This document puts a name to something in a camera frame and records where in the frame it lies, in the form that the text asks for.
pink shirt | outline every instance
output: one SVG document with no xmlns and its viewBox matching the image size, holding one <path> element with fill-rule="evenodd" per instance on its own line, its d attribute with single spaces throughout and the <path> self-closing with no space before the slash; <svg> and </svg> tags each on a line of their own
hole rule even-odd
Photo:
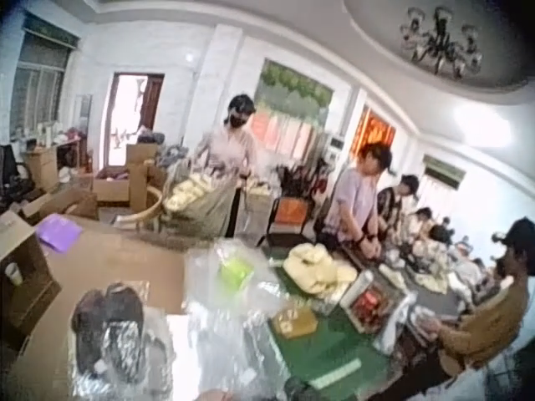
<svg viewBox="0 0 535 401">
<path fill-rule="evenodd" d="M 257 162 L 257 150 L 252 134 L 241 129 L 230 135 L 225 127 L 219 127 L 202 137 L 197 146 L 194 158 L 206 153 L 206 166 L 225 165 L 227 168 L 241 168 L 247 164 L 249 168 Z"/>
<path fill-rule="evenodd" d="M 339 241 L 352 240 L 342 227 L 340 205 L 347 205 L 360 228 L 363 228 L 371 212 L 377 208 L 377 187 L 374 177 L 363 177 L 356 168 L 340 174 L 329 213 L 325 218 L 325 232 L 337 235 Z"/>
</svg>

face mask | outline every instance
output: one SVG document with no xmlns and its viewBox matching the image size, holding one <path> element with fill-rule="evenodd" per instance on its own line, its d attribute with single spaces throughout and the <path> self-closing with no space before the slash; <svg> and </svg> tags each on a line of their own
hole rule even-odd
<svg viewBox="0 0 535 401">
<path fill-rule="evenodd" d="M 228 122 L 230 123 L 231 127 L 240 128 L 240 127 L 243 127 L 243 125 L 245 125 L 247 121 L 244 121 L 243 119 L 239 119 L 238 117 L 231 114 L 228 118 Z"/>
</svg>

ceiling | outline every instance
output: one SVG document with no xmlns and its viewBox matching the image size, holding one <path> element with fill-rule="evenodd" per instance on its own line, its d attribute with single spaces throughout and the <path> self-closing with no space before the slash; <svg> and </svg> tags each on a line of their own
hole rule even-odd
<svg viewBox="0 0 535 401">
<path fill-rule="evenodd" d="M 184 7 L 179 6 L 211 3 L 257 15 L 301 33 L 339 56 L 342 62 L 355 66 L 373 80 L 382 94 L 388 94 L 390 102 L 385 103 L 391 114 L 400 115 L 402 111 L 404 116 L 409 117 L 414 123 L 406 125 L 409 130 L 414 131 L 417 127 L 423 135 L 462 142 L 464 134 L 453 117 L 456 109 L 472 104 L 492 109 L 509 120 L 515 140 L 507 148 L 479 150 L 535 180 L 535 158 L 531 151 L 535 149 L 535 135 L 531 128 L 535 126 L 535 114 L 532 112 L 535 108 L 535 83 L 525 84 L 528 61 L 522 58 L 526 52 L 515 39 L 515 33 L 499 15 L 478 5 L 486 0 L 98 0 L 99 4 L 91 8 L 86 4 L 90 0 L 54 1 L 86 22 L 156 19 L 239 25 L 252 36 L 300 53 L 339 73 L 340 78 L 355 82 L 348 69 L 337 67 L 340 63 L 331 63 L 331 58 L 319 56 L 282 34 L 269 32 L 255 23 L 254 18 L 251 22 L 247 18 L 237 22 L 229 17 L 229 13 L 208 15 L 186 12 Z M 473 23 L 481 29 L 481 72 L 463 82 L 429 74 L 406 61 L 399 50 L 400 25 L 408 22 L 406 9 L 421 6 L 429 15 L 434 6 L 441 4 L 450 6 L 455 12 L 452 32 L 457 32 L 464 22 Z M 426 25 L 428 22 L 429 18 L 424 23 L 425 28 L 430 28 Z M 384 98 L 376 90 L 369 92 L 376 99 Z"/>
<path fill-rule="evenodd" d="M 471 0 L 344 0 L 345 7 L 353 20 L 367 35 L 381 46 L 404 60 L 410 60 L 411 50 L 404 49 L 400 25 L 409 25 L 409 8 L 419 8 L 425 13 L 421 24 L 423 32 L 435 28 L 433 13 L 437 6 L 448 8 L 453 18 L 447 24 L 451 40 L 466 46 L 461 28 L 465 24 L 478 30 L 477 47 L 482 53 L 481 71 L 466 74 L 462 84 L 483 88 L 507 87 L 525 83 L 530 59 L 527 47 L 520 35 L 507 23 L 496 10 L 486 2 Z M 434 60 L 424 58 L 419 65 L 431 71 Z M 452 79 L 451 65 L 446 65 L 442 76 Z"/>
</svg>

green table mat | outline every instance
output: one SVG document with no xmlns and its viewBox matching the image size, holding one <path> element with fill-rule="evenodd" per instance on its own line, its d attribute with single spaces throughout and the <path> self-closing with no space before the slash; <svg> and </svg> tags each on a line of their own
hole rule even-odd
<svg viewBox="0 0 535 401">
<path fill-rule="evenodd" d="M 284 259 L 288 251 L 264 250 L 267 257 Z M 290 294 L 303 299 L 311 298 L 301 291 L 282 268 L 275 272 Z M 359 359 L 362 366 L 322 389 L 323 396 L 331 401 L 354 399 L 357 393 L 369 391 L 381 385 L 390 376 L 390 360 L 375 350 L 373 338 L 360 334 L 354 328 L 341 307 L 336 307 L 328 317 L 317 316 L 318 329 L 301 338 L 287 340 L 272 328 L 273 336 L 293 376 L 313 381 L 331 373 L 347 363 Z"/>
</svg>

door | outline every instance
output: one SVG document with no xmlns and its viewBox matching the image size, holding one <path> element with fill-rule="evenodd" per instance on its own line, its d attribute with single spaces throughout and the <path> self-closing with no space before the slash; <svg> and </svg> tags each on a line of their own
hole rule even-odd
<svg viewBox="0 0 535 401">
<path fill-rule="evenodd" d="M 126 145 L 137 142 L 144 125 L 153 129 L 164 76 L 116 73 L 106 111 L 104 165 L 124 165 Z"/>
<path fill-rule="evenodd" d="M 163 75 L 149 75 L 145 92 L 143 93 L 143 104 L 141 105 L 140 127 L 154 128 L 156 108 L 160 99 L 161 85 L 164 83 Z"/>
</svg>

